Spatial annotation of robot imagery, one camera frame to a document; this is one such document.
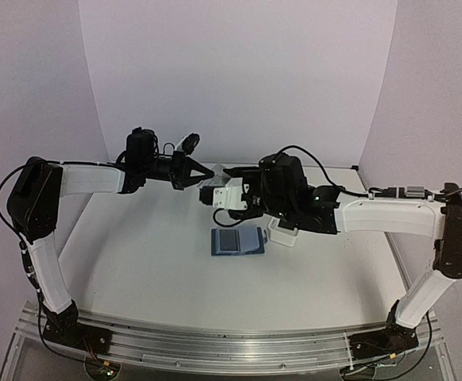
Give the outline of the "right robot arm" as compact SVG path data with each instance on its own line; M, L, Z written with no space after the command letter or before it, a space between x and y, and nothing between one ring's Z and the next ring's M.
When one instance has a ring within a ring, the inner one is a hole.
M400 272L420 276L433 242L409 234L301 233L264 259L234 265L221 296L227 329L355 329L378 325L402 295Z

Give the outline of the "black VIP credit card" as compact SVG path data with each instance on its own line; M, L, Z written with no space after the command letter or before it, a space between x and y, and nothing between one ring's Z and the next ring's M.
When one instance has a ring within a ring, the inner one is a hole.
M220 230L218 248L220 252L237 252L239 250L237 231L231 229Z

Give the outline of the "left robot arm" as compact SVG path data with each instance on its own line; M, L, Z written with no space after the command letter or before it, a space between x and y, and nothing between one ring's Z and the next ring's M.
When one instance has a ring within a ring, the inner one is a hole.
M165 154L153 130L137 127L113 163L32 156L12 171L17 180L0 218L19 239L25 274L36 291L40 313L47 318L38 325L45 345L79 349L96 360L108 353L112 336L108 329L79 322L56 251L60 199L75 194L133 194L150 179L170 183L177 191L197 185L214 175L191 158L199 141L197 133L190 133Z

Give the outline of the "blue leather card holder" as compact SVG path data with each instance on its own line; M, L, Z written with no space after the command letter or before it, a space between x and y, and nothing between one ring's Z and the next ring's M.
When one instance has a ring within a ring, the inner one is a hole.
M220 230L236 230L238 233L239 250L237 252L220 252L218 248ZM257 256L265 253L268 242L266 232L259 226L244 225L236 228L219 228L211 231L211 256Z

